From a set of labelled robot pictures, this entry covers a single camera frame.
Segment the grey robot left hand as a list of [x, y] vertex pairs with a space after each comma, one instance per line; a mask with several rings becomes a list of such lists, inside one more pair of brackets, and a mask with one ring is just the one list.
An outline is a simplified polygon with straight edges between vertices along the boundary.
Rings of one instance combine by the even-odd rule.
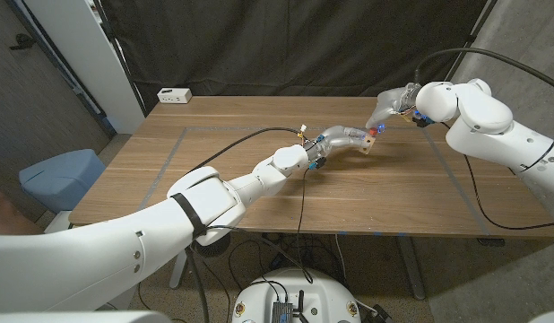
[[353, 127], [334, 126], [310, 140], [304, 148], [308, 159], [314, 162], [327, 157], [337, 148], [353, 147], [361, 153], [368, 154], [374, 142], [375, 138], [368, 132]]

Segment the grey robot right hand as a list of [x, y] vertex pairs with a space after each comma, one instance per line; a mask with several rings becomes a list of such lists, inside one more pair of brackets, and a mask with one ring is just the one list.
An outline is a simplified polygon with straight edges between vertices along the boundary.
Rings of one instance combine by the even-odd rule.
[[379, 93], [377, 105], [366, 123], [366, 128], [378, 128], [391, 116], [406, 115], [416, 109], [416, 98], [420, 89], [419, 83], [407, 83], [404, 87]]

